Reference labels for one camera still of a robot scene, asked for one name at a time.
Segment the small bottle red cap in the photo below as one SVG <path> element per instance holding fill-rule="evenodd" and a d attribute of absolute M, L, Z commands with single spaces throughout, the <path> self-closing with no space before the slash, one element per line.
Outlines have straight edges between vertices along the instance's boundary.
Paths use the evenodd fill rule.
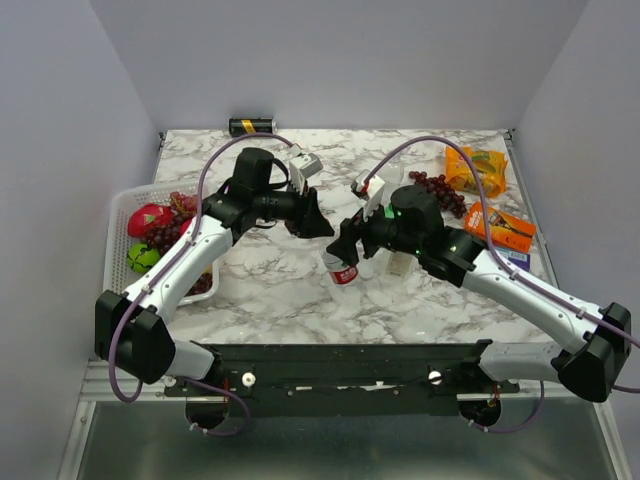
<path fill-rule="evenodd" d="M 332 282 L 336 285 L 348 285 L 357 279 L 359 271 L 337 256 L 324 250 L 321 256 Z"/>

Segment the large clear bottle white cap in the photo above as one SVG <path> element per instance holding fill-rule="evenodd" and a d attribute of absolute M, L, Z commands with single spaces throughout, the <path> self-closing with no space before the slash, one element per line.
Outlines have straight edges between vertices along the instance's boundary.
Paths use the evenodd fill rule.
<path fill-rule="evenodd" d="M 381 250 L 377 254 L 377 272 L 393 279 L 406 279 L 413 269 L 414 260 L 407 253 Z"/>

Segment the clear plastic water bottle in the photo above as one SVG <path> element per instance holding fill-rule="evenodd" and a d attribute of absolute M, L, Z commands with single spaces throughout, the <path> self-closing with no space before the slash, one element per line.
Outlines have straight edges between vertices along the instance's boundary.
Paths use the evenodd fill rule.
<path fill-rule="evenodd" d="M 378 176 L 385 182 L 385 194 L 391 195 L 402 185 L 404 179 L 404 164 L 402 154 L 394 155 L 378 172 Z"/>

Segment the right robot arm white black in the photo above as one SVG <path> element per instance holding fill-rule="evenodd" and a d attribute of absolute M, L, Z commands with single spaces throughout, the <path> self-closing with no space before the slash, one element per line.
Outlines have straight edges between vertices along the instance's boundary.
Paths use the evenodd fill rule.
<path fill-rule="evenodd" d="M 480 392 L 494 381 L 559 383 L 578 397 L 602 403 L 631 351 L 631 315 L 618 303 L 600 307 L 515 266 L 472 234 L 445 225 L 437 199 L 404 186 L 383 207 L 360 209 L 340 224 L 329 254 L 354 267 L 378 250 L 415 257 L 430 276 L 483 295 L 545 332 L 547 343 L 492 342 L 464 362 L 460 379 Z"/>

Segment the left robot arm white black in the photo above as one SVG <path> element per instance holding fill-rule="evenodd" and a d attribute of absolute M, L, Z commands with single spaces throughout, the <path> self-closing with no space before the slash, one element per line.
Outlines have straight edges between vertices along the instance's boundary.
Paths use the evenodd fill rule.
<path fill-rule="evenodd" d="M 201 395 L 222 380 L 215 356 L 193 342 L 175 340 L 168 330 L 180 301 L 196 280 L 260 221 L 281 221 L 300 239 L 331 237 L 318 192 L 309 186 L 322 169 L 314 154 L 290 153 L 281 162 L 270 152 L 247 147 L 233 173 L 201 201 L 201 215 L 161 260 L 123 292 L 104 291 L 95 306 L 95 352 L 109 372 L 123 370 L 142 383 L 164 376 L 187 377 Z"/>

